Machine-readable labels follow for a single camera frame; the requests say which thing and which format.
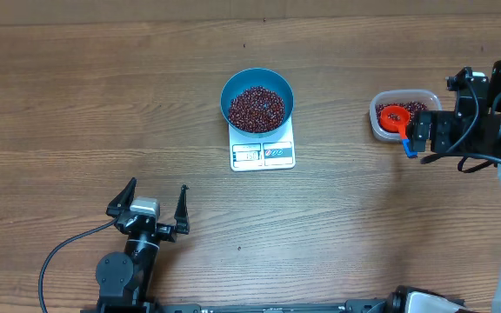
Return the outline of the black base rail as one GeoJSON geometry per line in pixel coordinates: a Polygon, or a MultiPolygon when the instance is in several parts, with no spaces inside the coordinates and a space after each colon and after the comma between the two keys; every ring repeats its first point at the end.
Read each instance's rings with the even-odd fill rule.
{"type": "Polygon", "coordinates": [[[203,307],[198,304],[159,305],[145,304],[138,307],[110,306],[109,308],[80,310],[81,313],[139,312],[139,313],[367,313],[385,312],[384,299],[353,299],[345,303],[300,303],[227,305],[203,307]]]}

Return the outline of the red scoop blue handle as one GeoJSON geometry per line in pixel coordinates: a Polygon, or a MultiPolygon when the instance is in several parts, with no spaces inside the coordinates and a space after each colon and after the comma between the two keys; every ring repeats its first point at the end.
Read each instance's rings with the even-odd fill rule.
{"type": "Polygon", "coordinates": [[[410,119],[411,114],[407,109],[397,105],[390,105],[382,109],[379,122],[384,130],[399,134],[399,139],[404,147],[406,156],[410,159],[415,159],[418,157],[418,154],[411,149],[410,139],[406,135],[406,128],[410,119]]]}

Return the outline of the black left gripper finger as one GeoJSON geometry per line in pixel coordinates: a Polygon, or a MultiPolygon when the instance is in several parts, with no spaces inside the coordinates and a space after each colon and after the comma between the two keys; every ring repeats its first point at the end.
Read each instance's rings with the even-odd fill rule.
{"type": "Polygon", "coordinates": [[[177,201],[177,208],[174,219],[176,221],[176,233],[188,235],[190,233],[190,221],[187,208],[186,193],[189,187],[186,184],[181,186],[180,195],[177,201]]]}
{"type": "Polygon", "coordinates": [[[107,205],[106,215],[110,217],[118,217],[125,210],[128,210],[134,200],[136,186],[137,179],[132,177],[124,189],[107,205]]]}

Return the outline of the clear plastic food container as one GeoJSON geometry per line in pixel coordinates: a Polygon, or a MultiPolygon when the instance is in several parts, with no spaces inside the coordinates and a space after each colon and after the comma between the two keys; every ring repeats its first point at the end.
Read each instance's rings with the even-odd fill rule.
{"type": "Polygon", "coordinates": [[[388,90],[377,94],[370,103],[369,115],[373,136],[382,142],[398,143],[398,133],[390,133],[382,128],[378,122],[377,106],[388,103],[419,102],[426,105],[428,110],[441,110],[442,105],[438,97],[429,90],[408,89],[388,90]]]}

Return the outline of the red beans in bowl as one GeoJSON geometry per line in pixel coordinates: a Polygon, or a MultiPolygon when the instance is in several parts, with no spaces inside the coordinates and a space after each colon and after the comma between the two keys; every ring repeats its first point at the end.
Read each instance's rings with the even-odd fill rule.
{"type": "Polygon", "coordinates": [[[230,101],[228,121],[239,130],[265,133],[278,128],[285,116],[284,100],[263,86],[244,90],[230,101]]]}

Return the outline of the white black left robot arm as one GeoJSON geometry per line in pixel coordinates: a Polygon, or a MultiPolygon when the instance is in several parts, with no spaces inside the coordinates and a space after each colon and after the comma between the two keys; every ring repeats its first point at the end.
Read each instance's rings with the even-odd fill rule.
{"type": "Polygon", "coordinates": [[[158,221],[159,201],[136,196],[136,185],[136,178],[131,178],[106,209],[106,215],[113,218],[111,225],[127,240],[122,251],[103,256],[97,264],[96,312],[162,312],[158,301],[148,297],[160,244],[174,243],[179,235],[190,233],[187,185],[181,186],[173,225],[158,221]]]}

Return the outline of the white digital kitchen scale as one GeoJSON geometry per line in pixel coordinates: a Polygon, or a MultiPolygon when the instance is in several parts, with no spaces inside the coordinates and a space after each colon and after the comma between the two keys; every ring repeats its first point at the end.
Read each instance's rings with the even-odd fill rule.
{"type": "Polygon", "coordinates": [[[290,117],[267,137],[248,137],[229,126],[230,167],[233,171],[288,170],[296,165],[290,117]]]}

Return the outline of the red adzuki beans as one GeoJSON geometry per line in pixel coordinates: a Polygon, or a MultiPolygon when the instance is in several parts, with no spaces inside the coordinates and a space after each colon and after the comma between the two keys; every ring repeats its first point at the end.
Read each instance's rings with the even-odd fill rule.
{"type": "Polygon", "coordinates": [[[406,109],[409,112],[410,118],[409,122],[419,111],[427,111],[428,106],[425,103],[419,101],[412,101],[407,103],[380,103],[375,105],[377,120],[381,120],[382,110],[389,106],[397,106],[406,109]]]}

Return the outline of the teal plastic bowl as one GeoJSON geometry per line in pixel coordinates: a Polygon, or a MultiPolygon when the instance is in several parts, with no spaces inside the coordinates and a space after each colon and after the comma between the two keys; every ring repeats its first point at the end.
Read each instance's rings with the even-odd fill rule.
{"type": "Polygon", "coordinates": [[[224,85],[220,95],[220,110],[228,125],[236,128],[228,121],[228,109],[230,101],[253,86],[263,86],[268,90],[278,93],[284,100],[285,116],[282,124],[269,132],[265,133],[249,133],[238,130],[248,137],[267,137],[276,132],[292,115],[295,105],[295,97],[293,89],[287,80],[273,70],[265,68],[250,68],[242,70],[232,76],[224,85]]]}

